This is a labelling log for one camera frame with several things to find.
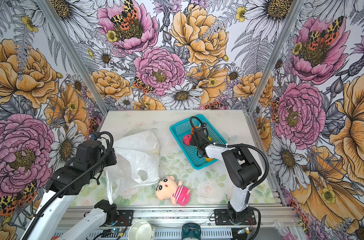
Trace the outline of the pink toy fruit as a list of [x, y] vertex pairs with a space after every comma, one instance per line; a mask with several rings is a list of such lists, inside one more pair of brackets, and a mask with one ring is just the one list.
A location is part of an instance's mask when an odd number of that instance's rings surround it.
[[190, 146], [191, 145], [191, 141], [192, 141], [192, 135], [185, 135], [183, 137], [183, 143], [186, 145], [186, 146]]

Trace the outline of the white plastic bag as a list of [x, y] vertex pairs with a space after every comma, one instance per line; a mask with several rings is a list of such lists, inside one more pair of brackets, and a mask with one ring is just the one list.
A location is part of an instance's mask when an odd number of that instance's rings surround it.
[[126, 190], [147, 187], [160, 180], [160, 142], [153, 132], [144, 131], [114, 141], [117, 163], [105, 167], [110, 204]]

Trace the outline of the orange toy fruit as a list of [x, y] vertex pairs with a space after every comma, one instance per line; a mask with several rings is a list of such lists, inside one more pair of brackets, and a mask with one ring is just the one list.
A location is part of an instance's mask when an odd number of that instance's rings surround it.
[[194, 134], [194, 129], [196, 129], [198, 126], [194, 126], [194, 127], [192, 127], [191, 128], [191, 135], [193, 135]]

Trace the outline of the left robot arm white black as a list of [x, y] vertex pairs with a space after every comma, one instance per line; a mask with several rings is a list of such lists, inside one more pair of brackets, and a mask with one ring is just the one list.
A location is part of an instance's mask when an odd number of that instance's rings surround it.
[[33, 215], [23, 240], [48, 240], [56, 230], [62, 216], [91, 180], [99, 182], [105, 167], [117, 163], [113, 143], [106, 140], [104, 146], [98, 140], [85, 141], [78, 145], [76, 156], [57, 169], [46, 185], [41, 206]]

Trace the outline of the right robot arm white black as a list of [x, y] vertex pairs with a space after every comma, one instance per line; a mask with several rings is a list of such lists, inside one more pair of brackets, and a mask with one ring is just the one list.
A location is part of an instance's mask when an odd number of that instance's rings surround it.
[[234, 185], [233, 195], [228, 203], [229, 219], [234, 224], [240, 224], [249, 213], [251, 190], [265, 171], [247, 145], [230, 146], [210, 141], [203, 127], [193, 127], [191, 145], [197, 148], [200, 156], [224, 162]]

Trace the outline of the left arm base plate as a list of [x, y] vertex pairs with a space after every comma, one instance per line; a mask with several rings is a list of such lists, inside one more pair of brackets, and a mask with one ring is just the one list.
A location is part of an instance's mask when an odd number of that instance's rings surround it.
[[100, 227], [130, 227], [134, 218], [133, 210], [117, 210], [115, 214], [108, 214]]

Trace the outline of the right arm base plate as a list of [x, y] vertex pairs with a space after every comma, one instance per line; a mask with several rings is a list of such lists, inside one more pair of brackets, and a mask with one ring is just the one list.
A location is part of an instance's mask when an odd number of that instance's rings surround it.
[[251, 226], [257, 224], [256, 215], [250, 208], [239, 213], [233, 210], [215, 209], [214, 217], [217, 226]]

